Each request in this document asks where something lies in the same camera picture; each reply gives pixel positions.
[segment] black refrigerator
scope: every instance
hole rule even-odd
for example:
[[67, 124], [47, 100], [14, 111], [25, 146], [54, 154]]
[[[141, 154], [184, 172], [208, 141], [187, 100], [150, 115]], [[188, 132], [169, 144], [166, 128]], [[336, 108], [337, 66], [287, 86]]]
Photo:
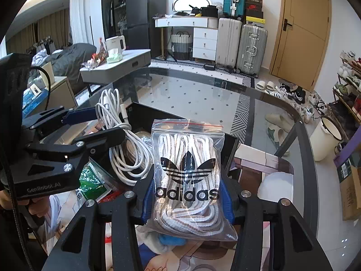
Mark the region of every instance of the black refrigerator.
[[150, 49], [152, 58], [161, 55], [161, 30], [155, 27], [153, 17], [166, 12], [166, 0], [127, 1], [127, 45], [131, 50]]

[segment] gray blanket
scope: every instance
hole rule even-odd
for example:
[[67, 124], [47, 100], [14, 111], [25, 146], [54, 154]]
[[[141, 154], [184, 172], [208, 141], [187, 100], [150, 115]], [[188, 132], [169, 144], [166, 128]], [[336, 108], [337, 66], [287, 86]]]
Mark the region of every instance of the gray blanket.
[[[66, 76], [69, 79], [74, 95], [83, 90], [86, 85], [83, 82], [80, 74], [82, 63], [91, 59], [93, 53], [96, 52], [96, 47], [90, 44], [74, 44], [63, 50], [47, 57], [42, 65], [51, 62], [54, 76]], [[30, 77], [37, 77], [39, 72], [30, 74]]]

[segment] wooden door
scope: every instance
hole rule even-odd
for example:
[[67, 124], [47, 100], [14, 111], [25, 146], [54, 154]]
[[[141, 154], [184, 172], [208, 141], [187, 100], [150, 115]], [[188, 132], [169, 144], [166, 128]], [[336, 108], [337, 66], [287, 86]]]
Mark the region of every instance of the wooden door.
[[271, 74], [311, 90], [329, 39], [330, 0], [285, 0]]

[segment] white slipper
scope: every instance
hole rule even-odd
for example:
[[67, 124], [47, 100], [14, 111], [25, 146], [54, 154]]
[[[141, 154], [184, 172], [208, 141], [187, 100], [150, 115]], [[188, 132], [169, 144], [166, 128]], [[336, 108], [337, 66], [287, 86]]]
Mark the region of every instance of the white slipper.
[[256, 88], [264, 91], [266, 89], [266, 83], [263, 80], [260, 80], [259, 82], [257, 82]]
[[292, 128], [292, 125], [288, 122], [288, 120], [280, 114], [267, 114], [265, 116], [268, 122], [277, 125], [278, 127], [282, 128], [285, 132], [289, 132]]
[[273, 82], [268, 82], [266, 88], [269, 89], [270, 91], [274, 91], [276, 89], [276, 86]]
[[[285, 140], [286, 133], [282, 128], [279, 128], [277, 125], [270, 124], [267, 127], [267, 135], [274, 143], [277, 149], [282, 145], [283, 141]], [[286, 151], [284, 156], [289, 155], [289, 149]]]

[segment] lit oval mirror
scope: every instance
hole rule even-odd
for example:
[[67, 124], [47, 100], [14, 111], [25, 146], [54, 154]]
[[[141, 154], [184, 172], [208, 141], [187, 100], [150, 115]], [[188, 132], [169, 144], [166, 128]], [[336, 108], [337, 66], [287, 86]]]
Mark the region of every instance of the lit oval mirror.
[[192, 5], [193, 7], [197, 7], [201, 9], [201, 7], [207, 7], [208, 5], [211, 5], [210, 0], [174, 0], [172, 5], [172, 10], [174, 12], [191, 12], [192, 7], [189, 5]]

